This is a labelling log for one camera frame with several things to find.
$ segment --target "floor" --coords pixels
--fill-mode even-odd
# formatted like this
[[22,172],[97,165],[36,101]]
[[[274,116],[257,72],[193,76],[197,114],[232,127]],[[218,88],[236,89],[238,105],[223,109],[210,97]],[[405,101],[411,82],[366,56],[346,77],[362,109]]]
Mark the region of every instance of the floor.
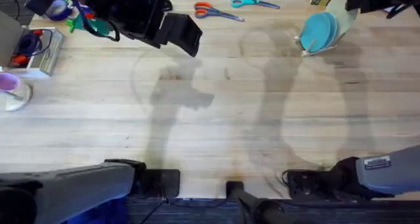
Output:
[[[21,13],[18,21],[29,24],[33,14],[23,5],[25,0],[18,0]],[[0,11],[11,16],[16,16],[16,6],[13,0],[0,0]],[[140,223],[158,200],[143,200],[136,197],[127,199],[130,223]],[[207,206],[215,203],[213,200],[185,201],[178,204],[191,206]],[[390,202],[388,207],[363,208],[363,209],[323,209],[323,208],[298,208],[285,206],[290,218],[300,224],[309,223],[420,223],[420,202]],[[152,223],[238,223],[238,207],[235,203],[227,203],[218,208],[180,208],[163,205],[152,215],[148,222]]]

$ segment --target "orange scissors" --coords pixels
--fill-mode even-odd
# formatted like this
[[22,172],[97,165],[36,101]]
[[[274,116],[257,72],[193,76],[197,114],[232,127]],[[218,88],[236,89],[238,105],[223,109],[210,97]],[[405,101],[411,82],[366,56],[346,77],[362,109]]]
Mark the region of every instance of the orange scissors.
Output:
[[194,13],[196,18],[205,18],[208,16],[221,16],[232,20],[244,21],[242,17],[233,14],[228,14],[226,12],[222,12],[216,8],[213,8],[213,6],[210,5],[210,3],[198,2],[194,5],[194,8],[196,10],[196,12]]

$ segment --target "purple cup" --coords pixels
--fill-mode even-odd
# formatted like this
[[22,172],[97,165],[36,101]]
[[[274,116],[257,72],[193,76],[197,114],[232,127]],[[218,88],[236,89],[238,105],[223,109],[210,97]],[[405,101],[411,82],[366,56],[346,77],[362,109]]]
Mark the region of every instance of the purple cup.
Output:
[[20,84],[19,78],[10,73],[0,73],[0,90],[11,91]]

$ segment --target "scissor blade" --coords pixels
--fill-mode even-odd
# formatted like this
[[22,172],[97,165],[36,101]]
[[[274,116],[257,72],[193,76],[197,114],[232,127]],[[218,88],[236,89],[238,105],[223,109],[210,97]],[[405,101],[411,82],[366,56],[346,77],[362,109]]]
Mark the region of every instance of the scissor blade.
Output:
[[274,9],[280,9],[279,6],[275,5],[275,4],[271,4],[265,1],[259,1],[256,3],[257,5],[263,6],[263,7],[270,7],[270,8],[274,8]]
[[229,19],[232,19],[232,20],[241,21],[241,22],[245,21],[242,17],[236,16],[236,15],[233,15],[233,14],[222,13],[220,16],[223,16],[225,18],[229,18]]

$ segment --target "green object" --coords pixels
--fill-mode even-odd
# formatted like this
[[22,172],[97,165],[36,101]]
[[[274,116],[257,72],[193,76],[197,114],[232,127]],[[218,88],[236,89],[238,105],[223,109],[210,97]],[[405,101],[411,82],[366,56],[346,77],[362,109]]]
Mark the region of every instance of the green object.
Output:
[[[108,23],[100,19],[87,19],[92,28],[101,35],[108,35],[110,29],[108,28]],[[67,19],[66,24],[70,27],[69,32],[73,33],[75,29],[85,30],[83,27],[83,21],[80,17],[80,14],[77,15],[74,19]]]
[[72,20],[72,19],[67,19],[66,20],[66,25],[68,25],[70,28],[69,28],[69,33],[73,33],[73,31],[74,31],[74,20]]

